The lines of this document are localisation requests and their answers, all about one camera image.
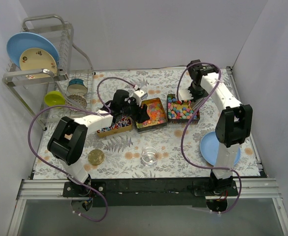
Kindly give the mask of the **tin of gummy candies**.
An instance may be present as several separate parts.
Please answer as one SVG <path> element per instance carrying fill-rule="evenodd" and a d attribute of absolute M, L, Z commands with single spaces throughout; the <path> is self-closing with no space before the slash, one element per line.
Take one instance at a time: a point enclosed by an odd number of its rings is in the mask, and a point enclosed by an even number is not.
<path fill-rule="evenodd" d="M 147 105 L 147 113 L 150 117 L 144 123 L 135 123 L 138 133 L 148 132 L 167 126 L 167 114 L 163 108 L 160 98 L 152 98 L 142 101 Z"/>

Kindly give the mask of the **gold tin of lollipops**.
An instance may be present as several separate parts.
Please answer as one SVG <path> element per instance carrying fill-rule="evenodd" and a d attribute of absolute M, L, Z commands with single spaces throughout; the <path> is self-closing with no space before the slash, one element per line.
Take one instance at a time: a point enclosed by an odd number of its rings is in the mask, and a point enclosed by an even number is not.
<path fill-rule="evenodd" d="M 132 130 L 132 120 L 130 117 L 122 117 L 117 123 L 111 125 L 110 127 L 102 128 L 96 133 L 100 138 L 119 134 L 126 131 Z"/>

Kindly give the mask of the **tin of star candies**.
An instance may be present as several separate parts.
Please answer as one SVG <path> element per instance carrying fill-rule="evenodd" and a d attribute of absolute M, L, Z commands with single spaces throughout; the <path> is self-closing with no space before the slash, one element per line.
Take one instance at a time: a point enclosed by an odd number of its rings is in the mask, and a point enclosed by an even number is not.
<path fill-rule="evenodd" d="M 192 118 L 191 124 L 197 124 L 200 120 L 200 113 L 194 114 L 190 100 L 177 100 L 175 94 L 168 94 L 167 98 L 167 119 L 168 123 L 187 123 Z"/>

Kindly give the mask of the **clear glass bowl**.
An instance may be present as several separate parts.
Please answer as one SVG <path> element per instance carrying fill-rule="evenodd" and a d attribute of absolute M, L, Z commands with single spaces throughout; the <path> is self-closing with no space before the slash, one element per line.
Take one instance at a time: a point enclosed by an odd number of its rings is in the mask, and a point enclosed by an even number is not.
<path fill-rule="evenodd" d="M 154 147 L 146 147 L 141 153 L 141 163 L 144 166 L 154 166 L 158 161 L 159 152 Z"/>

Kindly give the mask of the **silver metal scoop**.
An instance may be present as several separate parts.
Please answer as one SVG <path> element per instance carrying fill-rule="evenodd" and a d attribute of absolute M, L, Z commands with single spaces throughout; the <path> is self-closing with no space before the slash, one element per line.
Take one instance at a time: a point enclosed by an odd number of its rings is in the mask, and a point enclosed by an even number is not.
<path fill-rule="evenodd" d="M 195 111 L 199 107 L 199 105 L 203 102 L 203 100 L 204 99 L 202 98 L 202 99 L 198 99 L 196 101 L 192 101 L 190 104 L 191 109 Z"/>

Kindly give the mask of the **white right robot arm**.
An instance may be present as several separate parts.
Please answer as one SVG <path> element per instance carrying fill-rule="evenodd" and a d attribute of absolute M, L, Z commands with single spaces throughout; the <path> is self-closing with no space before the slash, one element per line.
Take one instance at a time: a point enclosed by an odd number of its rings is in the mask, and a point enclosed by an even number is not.
<path fill-rule="evenodd" d="M 239 146 L 250 135 L 253 109 L 233 96 L 222 82 L 221 71 L 216 66 L 192 60 L 187 70 L 192 79 L 188 90 L 193 110 L 197 111 L 206 98 L 211 98 L 221 113 L 215 128 L 219 142 L 217 159 L 207 187 L 218 196 L 232 187 L 232 169 Z"/>

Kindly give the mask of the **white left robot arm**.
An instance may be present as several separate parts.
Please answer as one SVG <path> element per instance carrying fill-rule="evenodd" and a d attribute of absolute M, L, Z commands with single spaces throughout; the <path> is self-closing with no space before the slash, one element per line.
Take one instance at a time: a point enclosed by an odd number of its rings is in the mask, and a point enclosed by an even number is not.
<path fill-rule="evenodd" d="M 147 105 L 142 104 L 147 97 L 147 92 L 142 89 L 135 90 L 132 96 L 128 91 L 118 89 L 113 99 L 107 101 L 96 114 L 60 119 L 47 149 L 60 161 L 66 175 L 78 180 L 74 185 L 74 191 L 79 196 L 85 197 L 91 190 L 91 177 L 80 160 L 87 135 L 110 127 L 124 116 L 137 123 L 148 121 L 150 117 Z"/>

